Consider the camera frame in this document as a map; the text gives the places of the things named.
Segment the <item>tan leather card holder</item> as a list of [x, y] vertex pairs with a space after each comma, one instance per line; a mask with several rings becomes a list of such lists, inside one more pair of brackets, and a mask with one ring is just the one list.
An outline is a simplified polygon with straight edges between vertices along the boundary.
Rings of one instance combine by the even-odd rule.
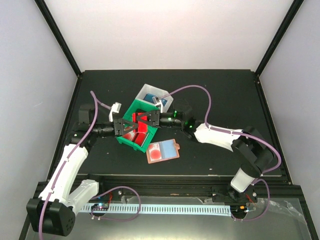
[[177, 159], [180, 157], [180, 154], [179, 154], [180, 145], [178, 143], [176, 143], [175, 139], [153, 142], [151, 144], [155, 144], [155, 143], [158, 143], [160, 145], [162, 159], [157, 160], [157, 161], [150, 161], [149, 153], [148, 153], [149, 147], [148, 147], [146, 150], [148, 164], [164, 162], [164, 161], [168, 161], [168, 160], [172, 160], [172, 159]]

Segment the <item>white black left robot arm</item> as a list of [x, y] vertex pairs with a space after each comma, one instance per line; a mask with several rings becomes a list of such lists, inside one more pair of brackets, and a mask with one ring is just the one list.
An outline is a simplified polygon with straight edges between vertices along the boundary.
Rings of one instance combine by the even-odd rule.
[[103, 199], [108, 192], [106, 185], [94, 179], [85, 179], [72, 190], [76, 176], [98, 138], [120, 137], [134, 130], [136, 123], [113, 117], [119, 111], [119, 103], [113, 104], [109, 120], [97, 123], [98, 108], [83, 106], [78, 122], [73, 125], [62, 156], [52, 177], [38, 197], [31, 198], [27, 205], [27, 215], [39, 239], [44, 234], [68, 236], [75, 219], [85, 204], [95, 198]]

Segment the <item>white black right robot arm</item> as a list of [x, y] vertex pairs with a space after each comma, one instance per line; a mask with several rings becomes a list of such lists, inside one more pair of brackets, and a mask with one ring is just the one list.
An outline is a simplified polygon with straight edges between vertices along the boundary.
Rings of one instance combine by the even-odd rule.
[[153, 128], [180, 128], [198, 143], [211, 144], [237, 154], [240, 167], [227, 189], [228, 198], [234, 202], [240, 201], [246, 195], [246, 189], [257, 183], [259, 177], [277, 169], [282, 163], [280, 153], [255, 128], [229, 129], [210, 125], [205, 120], [195, 119], [188, 104], [182, 104], [172, 112], [164, 112], [160, 103], [157, 109], [135, 112], [134, 120]]

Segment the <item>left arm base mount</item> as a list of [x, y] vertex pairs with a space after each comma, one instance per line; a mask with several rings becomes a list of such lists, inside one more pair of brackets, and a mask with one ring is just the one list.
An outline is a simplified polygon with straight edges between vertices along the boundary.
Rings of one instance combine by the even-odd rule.
[[111, 188], [111, 189], [109, 189], [109, 190], [107, 190], [107, 191], [105, 191], [105, 192], [103, 192], [101, 194], [98, 194], [98, 195], [92, 197], [91, 200], [101, 199], [103, 196], [109, 195], [109, 194], [113, 195], [114, 191], [122, 190], [124, 188], [125, 188], [125, 186], [122, 186], [122, 185], [121, 186], [117, 186], [117, 187], [113, 187], [113, 188]]

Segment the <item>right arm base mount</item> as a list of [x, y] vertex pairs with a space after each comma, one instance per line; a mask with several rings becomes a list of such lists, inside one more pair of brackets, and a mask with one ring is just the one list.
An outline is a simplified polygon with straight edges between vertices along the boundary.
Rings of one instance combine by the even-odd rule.
[[257, 197], [253, 196], [253, 191], [238, 192], [235, 189], [227, 187], [213, 186], [211, 189], [211, 197], [213, 202], [225, 204], [246, 204], [257, 203]]

